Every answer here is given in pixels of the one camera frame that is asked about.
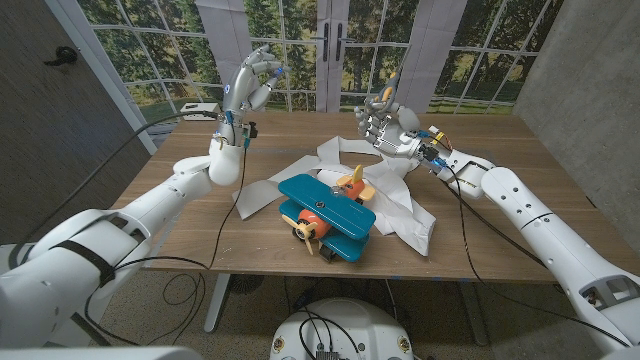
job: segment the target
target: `toy airplane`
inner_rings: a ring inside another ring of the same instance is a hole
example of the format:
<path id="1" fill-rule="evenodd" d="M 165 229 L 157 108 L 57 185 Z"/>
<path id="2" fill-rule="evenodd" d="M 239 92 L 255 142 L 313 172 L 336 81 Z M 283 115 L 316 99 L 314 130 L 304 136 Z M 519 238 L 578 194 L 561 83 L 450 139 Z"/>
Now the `toy airplane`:
<path id="1" fill-rule="evenodd" d="M 278 185 L 289 197 L 280 205 L 282 218 L 293 226 L 293 235 L 304 240 L 313 255 L 309 240 L 318 239 L 320 255 L 331 261 L 335 255 L 354 262 L 369 241 L 369 229 L 375 214 L 362 206 L 376 190 L 362 181 L 362 166 L 353 176 L 338 179 L 329 187 L 307 174 L 300 174 Z"/>

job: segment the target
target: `door handle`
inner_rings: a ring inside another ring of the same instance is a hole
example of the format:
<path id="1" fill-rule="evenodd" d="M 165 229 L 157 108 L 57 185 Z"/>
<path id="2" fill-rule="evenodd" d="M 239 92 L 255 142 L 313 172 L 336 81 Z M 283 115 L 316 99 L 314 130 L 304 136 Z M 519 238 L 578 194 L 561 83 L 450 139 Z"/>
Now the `door handle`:
<path id="1" fill-rule="evenodd" d="M 342 42 L 356 42 L 356 39 L 342 37 L 342 23 L 338 24 L 338 49 L 336 51 L 336 61 L 340 61 L 340 51 L 342 50 Z"/>
<path id="2" fill-rule="evenodd" d="M 311 40 L 323 40 L 322 61 L 327 61 L 329 56 L 329 23 L 324 24 L 324 36 L 312 36 Z"/>
<path id="3" fill-rule="evenodd" d="M 62 64 L 75 64 L 78 60 L 78 53 L 68 46 L 58 46 L 56 49 L 56 59 L 45 61 L 47 66 L 60 66 Z"/>

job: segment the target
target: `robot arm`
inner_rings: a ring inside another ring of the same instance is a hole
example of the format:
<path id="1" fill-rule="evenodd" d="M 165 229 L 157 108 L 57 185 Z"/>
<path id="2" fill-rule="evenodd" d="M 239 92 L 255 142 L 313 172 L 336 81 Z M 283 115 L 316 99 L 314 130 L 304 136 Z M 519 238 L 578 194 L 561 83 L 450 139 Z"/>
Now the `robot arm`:
<path id="1" fill-rule="evenodd" d="M 376 101 L 367 99 L 364 110 L 356 108 L 360 135 L 388 156 L 419 160 L 456 192 L 459 184 L 462 196 L 488 197 L 558 280 L 580 319 L 629 346 L 640 344 L 638 276 L 600 256 L 513 171 L 445 146 L 438 139 L 437 129 L 432 127 L 432 134 L 420 131 L 419 122 L 412 118 L 415 115 L 400 112 L 397 104 L 387 106 Z M 589 332 L 605 353 L 624 347 L 599 331 Z"/>
<path id="2" fill-rule="evenodd" d="M 242 123 L 244 110 L 266 104 L 282 70 L 251 94 L 249 82 L 254 74 L 283 69 L 267 51 L 249 55 L 225 88 L 227 116 L 218 119 L 208 156 L 179 161 L 173 176 L 122 209 L 91 209 L 67 219 L 33 247 L 25 264 L 0 276 L 0 348 L 44 345 L 89 296 L 105 297 L 124 284 L 142 263 L 115 267 L 147 256 L 153 237 L 188 202 L 209 193 L 213 183 L 236 181 L 242 152 L 257 136 L 255 124 Z"/>

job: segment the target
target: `wooden table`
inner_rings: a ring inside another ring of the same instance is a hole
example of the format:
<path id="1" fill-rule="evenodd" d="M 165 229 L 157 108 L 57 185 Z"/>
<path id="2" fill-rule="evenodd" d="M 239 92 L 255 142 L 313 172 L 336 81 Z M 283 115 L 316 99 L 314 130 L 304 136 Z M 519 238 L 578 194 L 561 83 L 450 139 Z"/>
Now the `wooden table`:
<path id="1" fill-rule="evenodd" d="M 512 169 L 557 215 L 613 264 L 640 273 L 640 260 L 613 226 L 594 208 L 576 183 L 516 116 L 422 115 L 422 128 L 436 125 L 447 133 L 453 146 Z M 247 152 L 245 185 L 267 179 L 336 135 L 358 139 L 353 114 L 252 113 L 260 131 Z M 206 155 L 213 122 L 182 122 L 135 178 L 115 208 L 140 196 L 172 175 L 172 166 L 185 157 Z M 380 158 L 342 154 L 341 161 L 354 167 L 374 164 Z M 367 277 L 394 279 L 474 279 L 465 254 L 456 198 L 425 168 L 409 173 L 405 181 L 411 195 L 436 217 L 423 257 L 396 235 L 381 235 L 375 228 L 362 257 L 356 263 L 336 259 L 326 263 L 310 256 L 304 243 L 293 238 L 281 220 L 274 201 L 245 221 L 233 211 L 224 226 L 211 270 L 292 276 Z M 190 258 L 208 264 L 224 216 L 233 205 L 229 187 L 214 187 L 200 200 L 188 204 L 158 255 Z M 504 233 L 529 248 L 509 220 L 487 199 L 471 205 Z M 551 273 L 521 254 L 466 212 L 467 238 L 473 263 L 486 280 L 501 282 L 553 282 Z M 156 260 L 154 269 L 198 270 L 195 265 Z"/>

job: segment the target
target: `black cable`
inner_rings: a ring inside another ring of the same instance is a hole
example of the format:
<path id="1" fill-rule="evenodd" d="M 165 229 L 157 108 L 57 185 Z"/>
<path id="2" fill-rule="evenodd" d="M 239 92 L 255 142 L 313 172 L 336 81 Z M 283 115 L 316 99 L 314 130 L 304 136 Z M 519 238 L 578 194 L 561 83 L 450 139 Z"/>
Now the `black cable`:
<path id="1" fill-rule="evenodd" d="M 14 268 L 18 267 L 18 253 L 20 252 L 20 250 L 22 249 L 24 244 L 26 244 L 29 241 L 29 239 L 31 239 L 31 237 L 36 232 L 38 232 L 38 230 L 40 230 L 40 228 L 42 228 L 49 220 L 51 220 L 51 218 L 53 218 L 58 213 L 58 211 L 60 211 L 60 209 L 62 209 L 65 205 L 67 205 L 80 192 L 80 190 L 82 190 L 85 186 L 87 186 L 89 181 L 91 181 L 91 179 L 93 179 L 98 174 L 98 172 L 100 172 L 100 170 L 102 170 L 102 168 L 105 165 L 107 165 L 107 163 L 109 161 L 111 161 L 111 159 L 113 159 L 120 151 L 122 151 L 122 149 L 124 149 L 124 147 L 127 146 L 127 144 L 129 144 L 133 139 L 138 137 L 138 135 L 140 135 L 143 131 L 145 131 L 146 129 L 148 129 L 149 127 L 151 127 L 153 125 L 156 125 L 158 123 L 161 123 L 163 121 L 166 121 L 166 120 L 169 120 L 169 119 L 173 119 L 173 118 L 176 118 L 176 117 L 180 117 L 180 116 L 184 116 L 184 115 L 194 115 L 194 114 L 202 114 L 202 115 L 207 115 L 207 116 L 212 116 L 212 117 L 216 117 L 217 116 L 217 114 L 212 113 L 210 111 L 191 111 L 191 112 L 184 112 L 184 113 L 183 112 L 179 112 L 179 113 L 171 114 L 169 116 L 165 116 L 165 117 L 160 118 L 158 120 L 154 120 L 154 121 L 152 121 L 150 123 L 144 124 L 138 130 L 136 130 L 132 135 L 129 136 L 129 138 L 127 138 L 127 140 L 125 140 L 122 143 L 122 145 L 120 145 L 120 147 L 118 147 L 111 154 L 109 154 L 109 156 L 107 156 L 107 158 L 104 159 L 102 161 L 102 163 L 100 163 L 100 165 L 98 165 L 98 167 L 95 168 L 84 179 L 84 181 L 80 185 L 78 185 L 78 187 L 76 187 L 76 189 L 73 190 L 60 203 L 60 205 L 58 205 L 53 211 L 51 211 L 49 213 L 49 215 L 47 215 L 40 223 L 38 223 L 38 225 L 36 225 L 21 241 L 16 243 L 16 246 L 14 246 L 13 249 L 11 249 L 11 253 L 9 253 L 9 268 L 10 269 L 14 269 Z"/>
<path id="2" fill-rule="evenodd" d="M 445 148 L 445 149 L 447 149 L 447 150 L 449 150 L 449 151 L 453 151 L 453 149 L 452 149 L 452 148 L 450 148 L 450 147 L 448 147 L 447 145 L 443 144 L 440 140 L 436 139 L 433 135 L 429 134 L 429 135 L 428 135 L 428 137 L 429 137 L 430 139 L 433 139 L 433 140 L 435 140 L 436 142 L 438 142 L 438 144 L 442 145 L 442 147 L 443 147 L 443 148 Z"/>
<path id="3" fill-rule="evenodd" d="M 309 314 L 308 311 L 307 311 L 307 315 L 309 315 L 309 319 L 311 320 L 311 314 Z M 322 348 L 324 349 L 324 344 L 322 343 L 322 338 L 320 337 L 320 332 L 318 331 L 318 327 L 316 326 L 316 323 L 313 320 L 311 320 L 311 325 L 313 325 L 313 328 L 316 330 L 316 335 L 318 335 L 318 341 L 320 342 L 320 345 L 322 345 Z"/>
<path id="4" fill-rule="evenodd" d="M 179 257 L 179 256 L 149 256 L 149 257 L 146 257 L 146 258 L 131 260 L 131 261 L 128 261 L 128 262 L 126 262 L 124 264 L 119 264 L 118 266 L 116 266 L 114 268 L 113 271 L 117 271 L 117 270 L 122 269 L 125 266 L 137 264 L 137 263 L 140 263 L 140 262 L 143 262 L 143 261 L 148 261 L 148 260 L 177 260 L 177 261 L 184 261 L 184 262 L 196 264 L 196 265 L 200 266 L 201 268 L 203 268 L 205 270 L 209 270 L 207 265 L 205 265 L 205 264 L 203 264 L 203 263 L 201 263 L 199 261 L 195 261 L 195 260 L 191 260 L 191 259 L 187 259 L 187 258 L 183 258 L 183 257 Z"/>
<path id="5" fill-rule="evenodd" d="M 87 335 L 89 335 L 91 340 L 95 341 L 96 344 L 100 346 L 111 346 L 111 343 L 109 342 L 109 340 L 105 339 L 105 337 L 102 336 L 102 334 L 100 334 L 98 330 L 96 330 L 96 328 L 91 326 L 91 324 L 89 324 L 89 322 L 87 322 L 85 318 L 80 316 L 80 314 L 73 313 L 73 315 L 71 315 L 71 321 L 76 323 L 76 325 L 78 325 L 82 330 L 84 330 L 84 332 L 87 333 Z"/>
<path id="6" fill-rule="evenodd" d="M 247 165 L 247 149 L 245 148 L 244 156 L 242 160 L 242 179 L 240 180 L 240 190 L 238 191 L 238 197 L 236 197 L 236 200 L 233 202 L 233 206 L 231 207 L 231 209 L 229 209 L 229 212 L 227 213 L 227 216 L 224 217 L 224 220 L 222 220 L 222 224 L 220 224 L 220 230 L 218 230 L 218 237 L 216 238 L 216 246 L 213 249 L 213 256 L 211 257 L 211 263 L 209 264 L 209 267 L 207 269 L 210 269 L 213 266 L 213 262 L 216 259 L 216 254 L 218 253 L 218 245 L 220 244 L 220 235 L 222 234 L 222 228 L 224 227 L 224 224 L 227 222 L 227 219 L 229 218 L 229 215 L 231 215 L 231 212 L 233 211 L 233 209 L 235 209 L 236 204 L 238 203 L 238 200 L 240 200 L 240 195 L 242 194 L 242 186 L 244 185 L 244 174 L 246 170 L 246 165 Z"/>
<path id="7" fill-rule="evenodd" d="M 133 265 L 133 264 L 137 264 L 137 263 L 140 263 L 140 262 L 143 262 L 143 261 L 147 261 L 147 260 L 178 260 L 178 261 L 184 261 L 184 262 L 188 262 L 188 263 L 192 263 L 192 264 L 199 265 L 199 266 L 201 266 L 203 269 L 208 269 L 208 267 L 207 267 L 205 264 L 200 263 L 200 262 L 195 261 L 195 260 L 187 259 L 187 258 L 181 258 L 181 257 L 177 257 L 177 256 L 150 256 L 150 257 L 146 257 L 146 258 L 141 258 L 141 259 L 137 259 L 137 260 L 128 261 L 128 262 L 126 262 L 126 263 L 124 263 L 124 264 L 120 264 L 120 265 L 116 266 L 116 267 L 113 269 L 113 271 L 114 271 L 114 272 L 116 272 L 116 271 L 118 271 L 118 270 L 120 270 L 120 269 L 122 269 L 122 268 L 124 268 L 124 267 L 126 267 L 126 266 Z M 109 337 L 112 337 L 112 338 L 114 338 L 114 339 L 120 340 L 120 341 L 122 341 L 122 342 L 124 342 L 124 343 L 127 343 L 127 344 L 129 344 L 129 345 L 140 346 L 140 344 L 136 343 L 135 341 L 131 341 L 131 340 L 125 339 L 125 338 L 123 338 L 123 337 L 120 337 L 120 336 L 118 336 L 118 335 L 116 335 L 116 334 L 111 333 L 110 331 L 108 331 L 107 329 L 105 329 L 105 328 L 103 328 L 102 326 L 100 326 L 100 324 L 98 324 L 95 320 L 93 320 L 93 319 L 91 318 L 91 316 L 89 315 L 89 304 L 90 304 L 90 302 L 91 302 L 91 297 L 92 297 L 92 296 L 93 296 L 93 294 L 92 294 L 91 296 L 89 296 L 89 298 L 87 298 L 87 301 L 86 301 L 86 302 L 85 302 L 85 304 L 84 304 L 84 316 L 85 316 L 85 318 L 87 319 L 87 321 L 88 321 L 91 325 L 93 325 L 97 330 L 99 330 L 100 332 L 102 332 L 103 334 L 105 334 L 105 335 L 107 335 L 107 336 L 109 336 Z M 197 313 L 197 311 L 200 309 L 200 305 L 202 305 L 202 300 L 204 300 L 204 293 L 203 293 L 203 297 L 202 297 L 202 299 L 200 300 L 200 304 L 198 305 L 198 308 L 197 308 L 197 310 L 196 310 L 196 313 Z"/>
<path id="8" fill-rule="evenodd" d="M 291 315 L 291 301 L 289 300 L 289 290 L 287 290 L 287 277 L 282 277 L 282 282 L 284 284 L 284 297 L 287 299 L 287 315 Z"/>
<path id="9" fill-rule="evenodd" d="M 191 281 L 193 282 L 193 291 L 191 292 L 191 294 L 189 294 L 189 296 L 184 298 L 184 300 L 177 301 L 177 302 L 169 301 L 167 299 L 167 289 L 169 288 L 169 285 L 171 285 L 176 279 L 179 279 L 181 277 L 187 277 L 187 278 L 191 279 Z M 194 279 L 193 276 L 191 276 L 189 274 L 186 274 L 186 273 L 178 274 L 178 275 L 172 277 L 164 285 L 164 289 L 162 290 L 162 300 L 164 300 L 164 302 L 167 305 L 172 305 L 172 306 L 182 305 L 182 304 L 184 304 L 185 302 L 187 302 L 191 298 L 193 298 L 193 303 L 191 304 L 191 308 L 189 308 L 189 312 L 187 313 L 187 316 L 184 317 L 184 319 L 180 322 L 180 324 L 178 324 L 178 326 L 174 327 L 173 329 L 171 329 L 170 331 L 167 331 L 166 333 L 164 333 L 162 335 L 156 336 L 153 340 L 151 340 L 151 341 L 149 341 L 147 343 L 147 346 L 153 344 L 154 342 L 156 342 L 156 341 L 162 339 L 163 337 L 173 333 L 174 331 L 180 329 L 182 327 L 182 325 L 184 325 L 184 323 L 187 322 L 187 320 L 189 319 L 189 316 L 191 315 L 191 312 L 193 311 L 193 309 L 196 306 L 196 301 L 198 301 L 198 286 L 199 286 L 199 282 L 196 283 L 196 279 Z"/>
<path id="10" fill-rule="evenodd" d="M 347 335 L 347 338 L 349 338 L 349 341 L 351 341 L 351 344 L 353 345 L 353 349 L 356 351 L 356 355 L 358 355 L 358 357 L 360 357 L 360 351 L 358 350 L 358 346 L 356 345 L 356 342 L 353 341 L 353 338 L 351 337 L 351 335 L 349 335 L 347 330 L 345 330 L 342 326 L 338 325 L 333 320 L 329 320 L 329 319 L 327 319 L 325 317 L 321 317 L 321 316 L 316 316 L 316 317 L 309 317 L 308 319 L 305 319 L 300 324 L 300 328 L 298 329 L 298 334 L 300 335 L 300 342 L 302 343 L 302 347 L 306 350 L 307 354 L 311 357 L 311 359 L 317 360 L 316 357 L 311 354 L 311 351 L 309 351 L 309 348 L 307 347 L 307 344 L 304 342 L 304 338 L 302 337 L 302 327 L 304 326 L 304 324 L 306 324 L 307 322 L 312 321 L 314 319 L 318 319 L 318 320 L 324 319 L 324 321 L 327 321 L 327 322 L 335 325 L 338 329 L 340 329 L 345 335 Z"/>
<path id="11" fill-rule="evenodd" d="M 451 171 L 451 173 L 453 174 L 453 176 L 454 176 L 454 178 L 455 178 L 455 180 L 456 180 L 456 184 L 457 184 L 457 186 L 458 186 L 458 193 L 461 193 L 461 192 L 460 192 L 460 182 L 458 181 L 458 177 L 455 175 L 455 173 L 453 172 L 453 170 L 452 170 L 450 167 L 448 167 L 448 166 L 447 166 L 447 168 Z M 499 291 L 495 290 L 495 289 L 494 289 L 494 288 L 492 288 L 491 286 L 489 286 L 489 284 L 487 284 L 487 283 L 486 283 L 486 282 L 485 282 L 485 281 L 480 277 L 480 275 L 478 275 L 478 272 L 476 271 L 475 267 L 473 266 L 473 262 L 471 261 L 471 255 L 469 254 L 469 245 L 467 244 L 467 234 L 466 234 L 465 227 L 464 227 L 464 213 L 463 213 L 463 211 L 462 211 L 462 201 L 459 201 L 459 202 L 458 202 L 458 205 L 460 206 L 460 223 L 462 224 L 462 239 L 464 240 L 464 249 L 465 249 L 465 251 L 466 251 L 466 253 L 467 253 L 467 259 L 469 260 L 469 265 L 471 266 L 471 271 L 473 271 L 473 274 L 476 276 L 476 278 L 478 279 L 478 281 L 480 281 L 480 283 L 481 283 L 482 285 L 484 285 L 487 289 L 491 290 L 491 292 L 493 292 L 494 294 L 496 294 L 496 295 L 498 295 L 498 296 L 500 296 L 500 297 L 502 297 L 502 298 L 504 298 L 504 299 L 507 299 L 507 300 L 509 300 L 509 301 L 512 301 L 512 302 L 514 302 L 514 303 L 516 303 L 516 304 L 519 304 L 519 305 L 522 305 L 522 306 L 524 306 L 524 307 L 528 307 L 528 308 L 530 308 L 530 309 L 534 309 L 534 310 L 542 311 L 542 312 L 544 312 L 544 313 L 551 314 L 551 315 L 555 315 L 555 316 L 558 316 L 558 317 L 563 318 L 563 319 L 565 319 L 565 320 L 570 320 L 570 321 L 576 322 L 576 323 L 578 323 L 578 324 L 582 324 L 582 325 L 584 325 L 584 326 L 590 327 L 591 329 L 594 329 L 594 330 L 596 330 L 596 331 L 599 331 L 600 333 L 602 333 L 602 334 L 604 334 L 604 335 L 606 335 L 606 336 L 608 336 L 608 337 L 612 338 L 613 340 L 615 340 L 615 341 L 619 342 L 619 343 L 620 343 L 620 344 L 622 344 L 624 347 L 629 347 L 629 344 L 627 344 L 627 343 L 626 343 L 626 342 L 624 342 L 623 340 L 619 339 L 619 338 L 618 338 L 618 337 L 616 337 L 615 335 L 613 335 L 613 334 L 609 333 L 608 331 L 606 331 L 606 330 L 604 330 L 604 329 L 601 329 L 601 328 L 599 328 L 599 327 L 597 327 L 597 326 L 595 326 L 595 325 L 592 325 L 592 324 L 590 324 L 590 323 L 588 323 L 588 322 L 586 322 L 586 321 L 582 321 L 582 320 L 580 320 L 580 319 L 576 319 L 576 318 L 571 317 L 571 316 L 563 315 L 563 314 L 557 313 L 557 312 L 555 312 L 555 311 L 551 311 L 551 310 L 547 310 L 547 309 L 542 309 L 542 308 L 539 308 L 539 307 L 537 307 L 537 306 L 533 306 L 533 305 L 527 304 L 527 303 L 525 303 L 525 302 L 522 302 L 522 301 L 520 301 L 520 300 L 513 299 L 513 298 L 511 298 L 511 297 L 508 297 L 507 295 L 504 295 L 504 294 L 500 293 Z"/>
<path id="12" fill-rule="evenodd" d="M 98 324 L 97 322 L 95 322 L 91 316 L 89 315 L 89 303 L 91 302 L 91 298 L 93 297 L 93 294 L 91 294 L 88 298 L 87 301 L 84 303 L 84 317 L 87 319 L 87 321 L 93 325 L 96 329 L 100 330 L 100 332 L 102 332 L 103 334 L 112 337 L 114 339 L 120 340 L 124 343 L 127 343 L 129 345 L 134 345 L 134 346 L 140 346 L 140 344 L 138 344 L 135 341 L 131 341 L 128 339 L 125 339 L 123 337 L 120 337 L 114 333 L 111 333 L 110 331 L 108 331 L 107 329 L 103 328 L 102 326 L 100 326 L 100 324 Z"/>
<path id="13" fill-rule="evenodd" d="M 176 336 L 176 338 L 173 340 L 173 343 L 171 343 L 171 345 L 175 345 L 178 339 L 180 338 L 180 336 L 182 335 L 182 333 L 189 327 L 189 325 L 191 325 L 191 323 L 193 322 L 193 319 L 198 314 L 198 311 L 200 311 L 202 302 L 204 301 L 204 297 L 207 293 L 207 282 L 204 280 L 204 276 L 202 276 L 202 273 L 199 273 L 198 275 L 200 275 L 200 278 L 198 279 L 198 284 L 200 283 L 200 281 L 202 281 L 202 290 L 203 290 L 202 297 L 200 298 L 200 302 L 198 303 L 198 307 L 196 307 L 196 311 L 193 313 L 193 316 L 191 316 L 191 319 L 189 319 L 189 321 L 187 322 L 187 325 L 185 325 L 184 328 L 180 330 L 180 333 L 178 333 L 178 336 Z"/>
<path id="14" fill-rule="evenodd" d="M 320 320 L 324 323 L 324 326 L 327 328 L 327 333 L 329 333 L 329 351 L 333 351 L 333 338 L 331 337 L 331 329 L 329 329 L 329 324 L 327 324 L 327 321 L 322 318 L 322 316 L 314 313 L 313 311 L 309 311 L 309 309 L 307 309 L 307 307 L 304 307 L 304 310 L 298 310 L 296 312 L 306 312 L 307 314 L 309 314 L 309 317 L 311 317 L 311 315 L 313 316 L 317 316 L 319 318 L 321 318 Z"/>
<path id="15" fill-rule="evenodd" d="M 451 173 L 456 178 L 456 181 L 458 181 L 458 178 L 456 177 L 455 173 L 453 171 L 451 171 Z M 489 229 L 493 230 L 493 232 L 498 234 L 501 238 L 505 239 L 507 242 L 509 242 L 509 244 L 513 245 L 516 249 L 520 250 L 523 254 L 527 255 L 531 260 L 537 262 L 540 266 L 542 266 L 544 268 L 547 267 L 544 264 L 544 262 L 542 262 L 542 260 L 540 260 L 537 256 L 532 254 L 529 250 L 527 250 L 527 249 L 523 248 L 522 246 L 520 246 L 520 244 L 518 244 L 517 242 L 513 241 L 513 239 L 511 239 L 509 236 L 507 236 L 505 233 L 503 233 L 497 227 L 495 227 L 492 223 L 490 223 L 489 220 L 485 219 L 482 215 L 480 215 L 480 213 L 478 213 L 474 208 L 472 208 L 471 205 L 469 205 L 469 203 L 467 203 L 462 198 L 462 196 L 460 196 L 455 190 L 453 190 L 449 186 L 449 184 L 447 184 L 446 181 L 442 181 L 442 183 L 458 199 L 458 201 L 460 203 L 462 203 L 462 205 L 464 205 L 469 211 L 471 211 L 471 213 L 473 215 L 475 215 L 478 218 L 478 220 L 482 221 L 482 223 L 485 224 Z"/>

